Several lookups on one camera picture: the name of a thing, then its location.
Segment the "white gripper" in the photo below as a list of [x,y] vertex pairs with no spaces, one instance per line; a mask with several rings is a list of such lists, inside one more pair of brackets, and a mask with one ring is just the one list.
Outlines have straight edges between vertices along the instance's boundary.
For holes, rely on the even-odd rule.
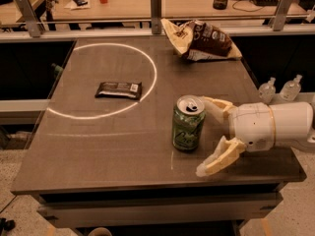
[[228,140],[225,136],[215,151],[197,168],[198,177],[214,175],[234,163],[245,150],[249,152],[269,150],[275,143],[275,122],[271,108],[262,103],[242,104],[236,107],[232,102],[201,96],[206,112],[219,123],[228,119]]

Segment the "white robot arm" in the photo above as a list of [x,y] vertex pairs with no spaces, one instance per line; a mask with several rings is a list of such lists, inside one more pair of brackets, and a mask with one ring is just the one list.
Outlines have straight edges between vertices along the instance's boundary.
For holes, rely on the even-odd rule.
[[198,177],[222,171],[245,151],[266,151],[273,147],[314,151],[314,109],[308,102],[235,106],[230,101],[206,96],[202,101],[207,113],[228,126],[230,139],[220,138],[215,151],[197,167]]

